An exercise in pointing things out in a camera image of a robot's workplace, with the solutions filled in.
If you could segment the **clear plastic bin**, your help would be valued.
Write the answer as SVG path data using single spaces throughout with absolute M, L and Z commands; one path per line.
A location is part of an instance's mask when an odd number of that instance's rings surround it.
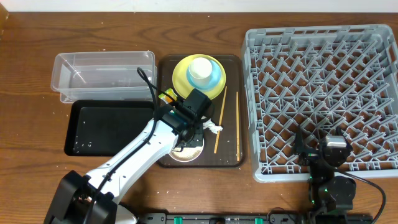
M 55 57 L 51 89 L 62 103 L 77 100 L 151 100 L 143 69 L 157 84 L 155 54 L 151 51 L 75 52 Z

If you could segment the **brown serving tray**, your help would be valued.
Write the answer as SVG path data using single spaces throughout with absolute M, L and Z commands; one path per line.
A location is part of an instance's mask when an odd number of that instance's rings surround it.
M 158 165 L 163 168 L 230 168 L 238 167 L 243 164 L 247 158 L 246 134 L 248 122 L 245 118 L 246 106 L 243 70 L 241 60 L 235 55 L 214 55 L 223 66 L 226 72 L 226 101 L 224 106 L 222 127 L 218 143 L 218 151 L 214 154 L 216 134 L 209 129 L 203 133 L 204 148 L 202 153 L 193 161 L 178 162 L 172 159 L 168 154 L 158 160 Z M 236 159 L 236 92 L 239 92 L 239 133 L 240 133 L 240 162 Z M 212 100 L 215 106 L 215 113 L 211 120 L 215 124 L 219 123 L 221 105 L 223 101 L 224 90 Z

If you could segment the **white cup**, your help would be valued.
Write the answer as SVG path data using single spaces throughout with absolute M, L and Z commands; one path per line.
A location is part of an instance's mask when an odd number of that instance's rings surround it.
M 192 60 L 188 67 L 190 76 L 197 80 L 204 80 L 208 78 L 212 73 L 211 62 L 203 57 L 198 57 Z

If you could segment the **light blue bowl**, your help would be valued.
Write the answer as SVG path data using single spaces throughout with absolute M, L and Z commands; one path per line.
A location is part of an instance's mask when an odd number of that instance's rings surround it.
M 199 89 L 199 90 L 210 90 L 213 89 L 221 80 L 221 69 L 220 66 L 213 60 L 210 60 L 212 64 L 212 73 L 211 75 L 204 79 L 204 80 L 197 80 L 194 79 L 190 76 L 190 72 L 188 71 L 188 67 L 187 67 L 187 80 L 189 82 L 189 84 L 191 84 L 192 87 Z

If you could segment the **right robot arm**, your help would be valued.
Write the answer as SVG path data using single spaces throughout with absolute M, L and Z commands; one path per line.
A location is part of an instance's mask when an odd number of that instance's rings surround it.
M 353 209 L 356 182 L 335 172 L 352 150 L 340 128 L 317 147 L 304 143 L 302 130 L 296 132 L 293 153 L 298 155 L 298 165 L 307 166 L 310 173 L 308 197 L 313 208 L 307 213 L 308 223 L 348 223 L 346 212 Z

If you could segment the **yellow plate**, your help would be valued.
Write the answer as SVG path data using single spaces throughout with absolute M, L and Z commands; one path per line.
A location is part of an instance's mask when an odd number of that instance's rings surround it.
M 210 60 L 215 61 L 221 69 L 221 80 L 219 83 L 213 88 L 208 91 L 206 90 L 200 90 L 203 92 L 209 99 L 214 99 L 216 98 L 224 89 L 224 86 L 226 84 L 226 72 L 223 68 L 223 66 L 220 64 L 220 62 L 209 56 L 209 55 L 204 55 L 204 54 L 195 54 L 195 55 L 189 55 L 187 57 L 184 57 L 179 63 L 176 65 L 174 68 L 173 74 L 172 74 L 172 83 L 174 86 L 175 91 L 183 98 L 186 98 L 190 92 L 194 89 L 194 87 L 189 84 L 187 80 L 187 67 L 189 63 L 198 57 L 204 57 Z

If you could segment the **wooden chopstick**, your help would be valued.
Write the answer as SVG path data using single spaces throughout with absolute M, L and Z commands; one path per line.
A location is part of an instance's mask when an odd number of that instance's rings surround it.
M 240 162 L 240 133 L 239 133 L 239 92 L 236 92 L 236 159 Z
M 220 118 L 219 118 L 219 126 L 222 125 L 222 120 L 223 120 L 223 113 L 224 113 L 224 106 L 225 106 L 225 101 L 226 101 L 226 92 L 227 92 L 228 87 L 225 86 L 224 88 L 224 95 L 223 95 L 223 101 L 222 101 L 222 105 L 221 105 L 221 111 L 220 111 Z M 219 143 L 219 139 L 220 139 L 220 133 L 221 131 L 217 132 L 216 135 L 216 141 L 215 141 L 215 148 L 214 148 L 214 154 L 217 153 L 218 151 L 218 143 Z

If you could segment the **yellow green snack wrapper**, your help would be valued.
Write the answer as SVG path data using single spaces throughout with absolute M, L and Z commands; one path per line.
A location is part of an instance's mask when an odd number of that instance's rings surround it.
M 174 90 L 172 88 L 169 88 L 165 91 L 160 91 L 160 94 L 158 97 L 167 104 L 170 104 L 174 101 L 177 101 L 177 95 L 175 94 Z

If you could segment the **white napkin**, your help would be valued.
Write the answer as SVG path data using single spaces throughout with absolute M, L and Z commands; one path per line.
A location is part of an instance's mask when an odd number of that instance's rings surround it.
M 223 130 L 221 126 L 217 126 L 212 120 L 203 123 L 203 129 L 209 129 L 213 134 L 218 134 Z

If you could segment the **pink bowl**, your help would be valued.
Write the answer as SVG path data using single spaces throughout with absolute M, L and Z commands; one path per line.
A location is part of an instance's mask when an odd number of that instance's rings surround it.
M 169 156 L 178 162 L 190 162 L 195 160 L 203 151 L 202 147 L 195 148 L 181 148 L 177 144 L 170 152 Z

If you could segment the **black plastic bin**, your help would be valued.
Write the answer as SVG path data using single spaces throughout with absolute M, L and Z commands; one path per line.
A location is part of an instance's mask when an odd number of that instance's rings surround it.
M 78 100 L 72 104 L 64 152 L 113 157 L 141 133 L 153 114 L 150 101 Z

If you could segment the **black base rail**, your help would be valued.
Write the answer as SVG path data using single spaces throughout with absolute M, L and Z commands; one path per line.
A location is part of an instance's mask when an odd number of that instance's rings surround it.
M 271 212 L 267 215 L 210 215 L 147 213 L 138 218 L 138 224 L 306 224 L 306 223 L 371 223 L 369 215 L 306 215 Z

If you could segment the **grey dishwasher rack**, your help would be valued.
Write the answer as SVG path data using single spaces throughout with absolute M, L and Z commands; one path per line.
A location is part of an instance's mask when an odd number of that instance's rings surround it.
M 397 176 L 397 42 L 384 24 L 251 29 L 242 46 L 252 176 L 305 181 L 295 132 L 317 145 L 340 128 L 353 147 L 342 169 Z

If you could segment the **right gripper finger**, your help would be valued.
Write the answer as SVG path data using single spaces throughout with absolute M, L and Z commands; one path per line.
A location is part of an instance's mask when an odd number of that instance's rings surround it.
M 294 139 L 294 154 L 300 154 L 303 151 L 304 151 L 304 143 L 303 143 L 302 130 L 301 127 L 298 127 Z
M 343 138 L 345 138 L 343 131 L 341 130 L 341 128 L 339 126 L 337 126 L 335 128 L 335 135 L 336 136 L 342 136 Z

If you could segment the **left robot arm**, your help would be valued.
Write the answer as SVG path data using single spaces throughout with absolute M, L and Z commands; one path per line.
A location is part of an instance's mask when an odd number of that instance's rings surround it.
M 121 199 L 152 164 L 192 139 L 210 106 L 185 100 L 156 109 L 143 131 L 109 161 L 84 176 L 72 170 L 61 179 L 44 222 L 136 223 Z

